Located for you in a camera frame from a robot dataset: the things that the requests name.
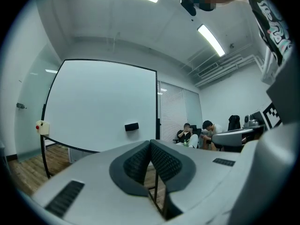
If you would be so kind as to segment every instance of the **air vent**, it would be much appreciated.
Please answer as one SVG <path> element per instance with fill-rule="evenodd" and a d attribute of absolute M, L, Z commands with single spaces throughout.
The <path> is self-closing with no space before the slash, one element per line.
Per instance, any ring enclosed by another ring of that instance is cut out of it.
<path fill-rule="evenodd" d="M 202 70 L 200 73 L 198 73 L 198 75 L 204 76 L 205 74 L 211 72 L 212 70 L 215 70 L 218 67 L 217 63 L 214 63 L 212 65 L 210 65 L 209 67 L 207 67 L 206 69 Z"/>
<path fill-rule="evenodd" d="M 226 160 L 226 159 L 222 159 L 222 158 L 216 158 L 215 160 L 213 160 L 213 162 L 219 163 L 222 165 L 226 165 L 226 166 L 230 166 L 230 167 L 233 167 L 233 165 L 235 164 L 235 161 Z"/>
<path fill-rule="evenodd" d="M 82 190 L 83 186 L 84 183 L 81 182 L 69 182 L 60 193 L 52 199 L 45 209 L 59 218 L 62 218 Z"/>

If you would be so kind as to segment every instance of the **black mesh pad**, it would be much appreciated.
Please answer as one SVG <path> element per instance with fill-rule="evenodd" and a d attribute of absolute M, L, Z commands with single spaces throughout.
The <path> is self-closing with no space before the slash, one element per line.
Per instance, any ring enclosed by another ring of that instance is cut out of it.
<path fill-rule="evenodd" d="M 144 183 L 150 162 L 150 142 L 145 141 L 117 157 L 109 166 L 113 182 L 125 193 L 136 196 L 148 196 Z"/>
<path fill-rule="evenodd" d="M 147 167 L 151 158 L 150 147 L 146 146 L 124 162 L 124 171 L 128 177 L 144 185 Z"/>
<path fill-rule="evenodd" d="M 154 144 L 151 144 L 151 161 L 164 183 L 182 169 L 179 159 Z"/>

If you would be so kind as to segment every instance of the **man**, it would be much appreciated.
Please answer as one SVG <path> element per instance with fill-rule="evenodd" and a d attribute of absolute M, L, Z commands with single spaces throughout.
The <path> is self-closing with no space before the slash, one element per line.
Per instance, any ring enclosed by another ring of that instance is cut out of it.
<path fill-rule="evenodd" d="M 182 6 L 192 15 L 196 15 L 194 4 L 204 11 L 226 5 L 235 0 L 182 0 Z M 259 35 L 264 40 L 280 66 L 288 58 L 292 48 L 289 29 L 281 14 L 270 0 L 239 0 L 249 3 L 256 17 Z"/>
<path fill-rule="evenodd" d="M 206 129 L 208 131 L 208 135 L 201 135 L 200 137 L 203 139 L 203 149 L 204 150 L 212 150 L 217 151 L 217 148 L 213 142 L 210 143 L 210 146 L 208 145 L 207 141 L 211 141 L 211 137 L 214 134 L 222 133 L 223 129 L 218 124 L 212 124 L 211 121 L 205 121 L 202 126 L 203 129 Z"/>
<path fill-rule="evenodd" d="M 193 134 L 193 129 L 189 123 L 183 126 L 183 130 L 178 131 L 177 137 L 179 138 L 177 145 L 183 146 L 184 141 L 186 141 L 189 148 L 197 148 L 198 146 L 198 135 Z"/>

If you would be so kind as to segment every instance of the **wall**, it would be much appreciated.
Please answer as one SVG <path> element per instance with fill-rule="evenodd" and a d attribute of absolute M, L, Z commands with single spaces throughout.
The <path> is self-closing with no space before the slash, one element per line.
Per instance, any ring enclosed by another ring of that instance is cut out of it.
<path fill-rule="evenodd" d="M 37 9 L 50 42 L 62 57 L 72 43 L 68 5 L 65 0 L 37 0 Z"/>
<path fill-rule="evenodd" d="M 45 45 L 49 45 L 55 54 L 40 20 L 36 2 L 31 0 L 13 24 L 0 56 L 0 139 L 5 145 L 6 155 L 16 153 L 15 113 L 22 82 Z"/>
<path fill-rule="evenodd" d="M 270 102 L 266 93 L 269 86 L 261 82 L 261 76 L 258 66 L 251 64 L 201 88 L 203 121 L 210 120 L 227 130 L 229 117 L 239 115 L 242 127 L 245 115 Z"/>
<path fill-rule="evenodd" d="M 106 42 L 77 42 L 64 59 L 108 60 L 150 68 L 157 71 L 159 81 L 199 93 L 199 89 L 193 85 L 186 73 L 169 59 L 122 43 L 117 42 L 113 51 L 112 43 L 107 45 Z"/>

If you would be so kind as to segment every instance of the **ceiling pipe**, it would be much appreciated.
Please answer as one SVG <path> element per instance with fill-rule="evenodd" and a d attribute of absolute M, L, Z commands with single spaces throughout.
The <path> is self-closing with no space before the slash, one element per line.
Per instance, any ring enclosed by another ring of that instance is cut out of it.
<path fill-rule="evenodd" d="M 201 67 L 204 63 L 206 63 L 208 60 L 210 60 L 211 58 L 213 58 L 214 56 L 216 56 L 217 53 L 215 53 L 214 55 L 210 56 L 207 60 L 205 60 L 203 63 L 201 63 L 199 66 L 197 66 L 195 69 L 193 69 L 192 71 L 190 71 L 187 75 L 190 75 L 192 72 L 194 72 L 197 68 Z"/>
<path fill-rule="evenodd" d="M 225 56 L 224 58 L 220 59 L 219 61 L 220 61 L 220 62 L 226 61 L 226 59 L 230 58 L 231 56 L 235 55 L 236 53 L 238 53 L 238 52 L 240 52 L 240 51 L 242 51 L 242 50 L 244 50 L 244 49 L 246 49 L 246 48 L 249 48 L 251 45 L 252 45 L 252 44 L 247 44 L 246 46 L 244 46 L 244 47 L 242 47 L 242 48 L 240 48 L 240 49 L 238 49 L 238 50 L 232 52 L 231 54 Z"/>
<path fill-rule="evenodd" d="M 112 52 L 114 53 L 114 49 L 115 49 L 115 46 L 116 46 L 116 42 L 117 42 L 117 40 L 120 38 L 120 32 L 118 32 L 117 34 L 116 34 L 116 36 L 114 37 L 114 39 L 113 39 L 113 46 L 112 46 Z"/>
<path fill-rule="evenodd" d="M 256 58 L 258 59 L 259 64 L 261 65 L 261 68 L 263 68 L 264 62 L 263 62 L 263 60 L 261 59 L 261 57 L 260 57 L 260 56 L 256 56 Z"/>
<path fill-rule="evenodd" d="M 229 63 L 229 64 L 227 64 L 227 65 L 223 65 L 223 66 L 221 66 L 221 67 L 218 67 L 217 69 L 212 70 L 211 72 L 209 72 L 209 73 L 207 73 L 207 74 L 205 74 L 205 75 L 203 75 L 203 76 L 200 76 L 200 77 L 201 77 L 202 79 L 205 79 L 206 77 L 212 75 L 212 73 L 216 73 L 216 72 L 218 72 L 218 71 L 222 71 L 224 68 L 230 66 L 230 65 L 233 64 L 233 63 L 236 63 L 236 62 L 238 62 L 238 61 L 241 61 L 242 59 L 243 59 L 243 58 L 240 57 L 239 59 L 236 59 L 236 60 L 232 61 L 231 63 Z"/>
<path fill-rule="evenodd" d="M 247 64 L 250 64 L 250 63 L 252 63 L 252 62 L 253 62 L 252 60 L 249 60 L 249 61 L 247 61 L 247 62 L 241 63 L 238 67 L 236 67 L 236 66 L 235 66 L 235 67 L 232 67 L 231 69 L 227 70 L 227 71 L 224 72 L 223 74 L 220 74 L 220 75 L 218 75 L 218 76 L 216 76 L 216 77 L 210 79 L 209 81 L 206 82 L 206 84 L 207 84 L 207 83 L 210 83 L 210 82 L 212 82 L 212 81 L 214 81 L 214 80 L 216 80 L 216 79 L 218 79 L 218 78 L 220 78 L 220 77 L 222 77 L 222 76 L 224 76 L 224 75 L 226 75 L 226 74 L 228 74 L 228 73 L 231 73 L 232 71 L 237 70 L 238 68 L 241 68 L 241 67 L 243 67 L 243 66 L 245 66 L 245 65 L 247 65 Z"/>
<path fill-rule="evenodd" d="M 229 58 L 228 60 L 225 60 L 224 62 L 220 62 L 219 64 L 220 64 L 220 66 L 222 66 L 222 64 L 228 64 L 230 62 L 235 62 L 233 60 L 236 60 L 238 58 L 243 59 L 243 57 L 240 54 L 238 54 L 236 56 L 233 56 L 233 57 Z"/>
<path fill-rule="evenodd" d="M 245 66 L 245 65 L 247 65 L 247 64 L 249 64 L 249 63 L 251 63 L 251 62 L 253 62 L 253 60 L 249 60 L 249 61 L 243 62 L 243 63 L 241 63 L 239 66 L 236 66 L 236 65 L 233 64 L 233 65 L 231 66 L 231 68 L 228 69 L 227 71 L 225 71 L 224 73 L 221 73 L 221 74 L 219 74 L 219 75 L 217 75 L 217 76 L 212 77 L 211 79 L 209 79 L 209 80 L 207 80 L 207 81 L 201 83 L 198 87 L 204 86 L 204 85 L 206 85 L 206 84 L 208 84 L 208 83 L 210 83 L 210 82 L 212 82 L 212 81 L 214 81 L 214 80 L 216 80 L 216 79 L 218 79 L 218 78 L 220 78 L 220 77 L 222 77 L 222 76 L 224 76 L 224 75 L 226 75 L 226 74 L 228 74 L 228 73 L 231 73 L 231 72 L 233 72 L 234 70 L 237 70 L 238 68 L 241 68 L 241 67 L 243 67 L 243 66 Z"/>
<path fill-rule="evenodd" d="M 208 50 L 208 47 L 206 47 L 206 48 L 204 48 L 204 49 L 202 49 L 202 50 L 196 52 L 196 54 L 194 54 L 193 58 L 191 58 L 190 60 L 188 60 L 187 63 L 186 63 L 184 66 L 190 64 L 191 67 L 193 68 L 192 61 L 194 61 L 197 57 L 199 57 L 199 56 L 200 56 L 202 53 L 204 53 L 206 50 Z"/>
<path fill-rule="evenodd" d="M 246 62 L 246 61 L 248 61 L 249 59 L 253 59 L 253 58 L 254 58 L 254 55 L 247 56 L 247 57 L 243 58 L 242 60 L 240 60 L 240 61 L 238 61 L 238 62 L 236 62 L 236 63 L 233 63 L 232 65 L 229 65 L 229 66 L 223 68 L 222 71 L 219 71 L 219 72 L 217 72 L 217 73 L 214 73 L 213 75 L 211 75 L 211 76 L 205 78 L 204 80 L 202 80 L 202 81 L 196 83 L 195 86 L 198 87 L 199 84 L 201 84 L 201 83 L 203 83 L 203 82 L 205 82 L 205 81 L 208 81 L 210 78 L 212 78 L 212 77 L 214 77 L 214 76 L 216 76 L 216 75 L 218 75 L 218 74 L 222 74 L 224 71 L 227 71 L 227 70 L 229 70 L 230 68 L 232 68 L 232 67 L 234 67 L 234 66 L 238 66 L 239 64 L 241 64 L 241 63 L 243 63 L 243 62 Z"/>
<path fill-rule="evenodd" d="M 256 57 L 256 56 L 253 56 L 253 58 L 254 58 L 254 60 L 255 60 L 256 64 L 258 65 L 258 67 L 259 67 L 260 71 L 262 72 L 262 71 L 263 71 L 263 68 L 262 68 L 262 65 L 261 65 L 261 63 L 258 61 L 258 59 L 257 59 L 257 57 Z"/>

